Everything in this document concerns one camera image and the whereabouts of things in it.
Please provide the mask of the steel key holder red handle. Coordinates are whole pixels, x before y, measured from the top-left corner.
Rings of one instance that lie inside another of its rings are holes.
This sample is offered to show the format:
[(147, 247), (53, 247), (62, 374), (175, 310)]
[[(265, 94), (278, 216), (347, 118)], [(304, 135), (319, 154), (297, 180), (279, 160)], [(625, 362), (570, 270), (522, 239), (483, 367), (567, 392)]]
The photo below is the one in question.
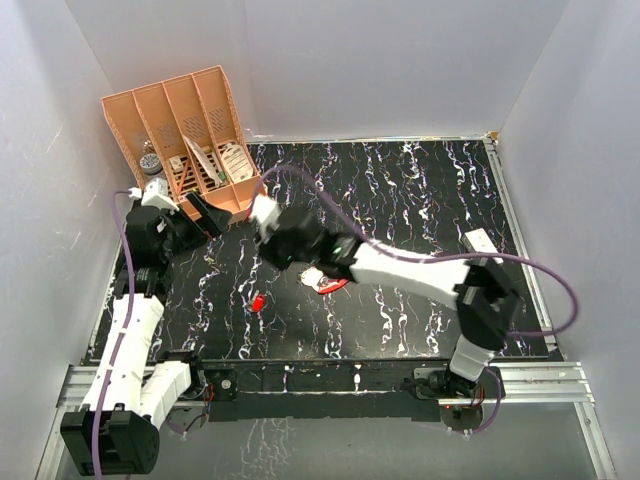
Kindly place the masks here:
[(331, 278), (315, 267), (309, 267), (303, 270), (298, 275), (298, 281), (319, 295), (331, 294), (349, 283), (347, 279)]

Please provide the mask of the red key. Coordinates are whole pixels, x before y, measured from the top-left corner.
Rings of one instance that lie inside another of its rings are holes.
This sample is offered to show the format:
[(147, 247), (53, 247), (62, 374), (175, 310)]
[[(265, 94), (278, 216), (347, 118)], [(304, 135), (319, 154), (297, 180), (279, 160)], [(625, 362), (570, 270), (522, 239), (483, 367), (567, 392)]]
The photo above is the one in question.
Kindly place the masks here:
[(257, 293), (252, 299), (251, 310), (253, 312), (260, 312), (264, 308), (265, 302), (266, 296), (264, 294)]

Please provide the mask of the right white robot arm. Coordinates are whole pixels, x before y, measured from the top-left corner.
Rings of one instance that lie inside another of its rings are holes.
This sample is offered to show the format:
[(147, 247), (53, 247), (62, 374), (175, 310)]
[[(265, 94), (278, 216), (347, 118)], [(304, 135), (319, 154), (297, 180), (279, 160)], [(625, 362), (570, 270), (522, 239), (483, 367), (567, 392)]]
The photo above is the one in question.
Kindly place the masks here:
[(259, 256), (284, 271), (306, 265), (302, 284), (331, 293), (348, 283), (393, 287), (454, 311), (461, 329), (447, 367), (414, 378), (416, 394), (472, 397), (485, 368), (506, 342), (520, 298), (502, 266), (491, 258), (421, 261), (414, 253), (355, 234), (333, 232), (301, 209), (254, 206)]

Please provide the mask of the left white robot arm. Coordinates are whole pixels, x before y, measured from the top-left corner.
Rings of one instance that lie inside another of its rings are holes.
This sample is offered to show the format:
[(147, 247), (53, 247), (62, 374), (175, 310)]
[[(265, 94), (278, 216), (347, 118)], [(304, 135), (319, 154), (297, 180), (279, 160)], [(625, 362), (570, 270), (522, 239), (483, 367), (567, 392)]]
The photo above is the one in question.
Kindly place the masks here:
[(152, 339), (171, 288), (171, 263), (221, 235), (232, 215), (190, 192), (193, 220), (164, 194), (127, 191), (131, 210), (114, 218), (124, 264), (116, 276), (111, 326), (94, 379), (75, 412), (63, 415), (60, 433), (78, 472), (143, 475), (157, 462), (160, 429), (175, 403), (194, 399), (207, 376), (190, 350), (167, 351), (145, 371)]

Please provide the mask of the white paper card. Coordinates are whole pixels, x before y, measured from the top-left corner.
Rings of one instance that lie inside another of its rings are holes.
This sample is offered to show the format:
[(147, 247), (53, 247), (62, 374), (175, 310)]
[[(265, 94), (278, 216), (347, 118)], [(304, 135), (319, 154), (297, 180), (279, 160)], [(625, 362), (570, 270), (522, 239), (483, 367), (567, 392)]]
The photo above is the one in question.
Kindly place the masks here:
[(189, 147), (191, 152), (195, 155), (196, 160), (199, 165), (204, 169), (207, 177), (213, 181), (213, 184), (216, 188), (222, 185), (219, 174), (214, 167), (212, 161), (207, 157), (204, 150), (192, 139), (187, 136), (183, 136), (183, 140), (185, 144)]

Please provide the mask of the red pencil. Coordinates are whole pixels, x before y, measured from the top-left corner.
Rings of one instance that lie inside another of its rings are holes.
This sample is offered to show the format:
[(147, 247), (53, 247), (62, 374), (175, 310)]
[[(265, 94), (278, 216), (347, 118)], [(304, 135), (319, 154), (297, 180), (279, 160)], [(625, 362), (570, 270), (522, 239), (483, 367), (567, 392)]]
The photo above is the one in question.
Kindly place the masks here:
[(190, 159), (187, 160), (187, 162), (185, 163), (185, 165), (183, 166), (183, 170), (181, 172), (181, 176), (179, 178), (178, 184), (177, 184), (177, 196), (180, 196), (182, 194), (184, 185), (186, 183), (187, 177), (191, 171), (192, 168), (192, 161)]

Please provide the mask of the small white eraser block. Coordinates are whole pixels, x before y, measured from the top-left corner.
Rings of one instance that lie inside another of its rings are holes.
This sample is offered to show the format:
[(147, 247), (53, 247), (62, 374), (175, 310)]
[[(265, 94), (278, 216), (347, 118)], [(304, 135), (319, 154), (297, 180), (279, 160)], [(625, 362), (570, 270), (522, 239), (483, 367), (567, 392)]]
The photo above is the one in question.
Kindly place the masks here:
[(184, 165), (180, 156), (170, 157), (169, 164), (174, 173), (180, 173), (184, 169)]

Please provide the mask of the white labelled packet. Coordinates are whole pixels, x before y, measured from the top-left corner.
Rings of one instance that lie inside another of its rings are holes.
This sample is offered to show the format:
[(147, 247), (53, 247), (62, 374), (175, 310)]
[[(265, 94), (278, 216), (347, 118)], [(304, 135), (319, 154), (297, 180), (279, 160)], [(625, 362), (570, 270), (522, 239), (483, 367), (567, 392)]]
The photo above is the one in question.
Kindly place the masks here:
[(221, 150), (221, 164), (233, 183), (254, 176), (254, 168), (244, 148), (236, 143), (227, 143)]

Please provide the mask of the small grey jar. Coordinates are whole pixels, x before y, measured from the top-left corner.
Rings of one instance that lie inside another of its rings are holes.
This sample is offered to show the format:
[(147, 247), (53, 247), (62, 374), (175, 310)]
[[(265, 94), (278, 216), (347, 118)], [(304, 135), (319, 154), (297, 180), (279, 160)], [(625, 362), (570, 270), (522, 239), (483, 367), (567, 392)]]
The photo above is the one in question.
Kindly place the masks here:
[(160, 158), (156, 153), (144, 154), (139, 161), (140, 169), (147, 177), (159, 175), (163, 171)]

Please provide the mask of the peach desk organizer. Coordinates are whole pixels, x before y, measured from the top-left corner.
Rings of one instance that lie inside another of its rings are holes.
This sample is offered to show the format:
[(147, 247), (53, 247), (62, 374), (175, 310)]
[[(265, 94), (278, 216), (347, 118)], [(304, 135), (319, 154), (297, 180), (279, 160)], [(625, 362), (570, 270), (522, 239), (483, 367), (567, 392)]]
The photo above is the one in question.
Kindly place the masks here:
[(189, 193), (247, 218), (261, 172), (242, 133), (220, 66), (127, 90), (101, 100), (104, 116), (139, 188), (161, 177), (193, 219)]

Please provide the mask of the white box red label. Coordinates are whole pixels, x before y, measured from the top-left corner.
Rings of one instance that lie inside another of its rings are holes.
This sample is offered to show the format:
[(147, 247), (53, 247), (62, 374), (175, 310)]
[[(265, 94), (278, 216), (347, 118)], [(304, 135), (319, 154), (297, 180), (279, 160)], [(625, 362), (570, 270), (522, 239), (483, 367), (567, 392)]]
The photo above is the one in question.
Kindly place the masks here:
[(466, 252), (469, 255), (473, 255), (473, 260), (488, 259), (499, 266), (504, 265), (504, 260), (501, 257), (496, 257), (498, 249), (483, 228), (464, 233), (462, 243)]

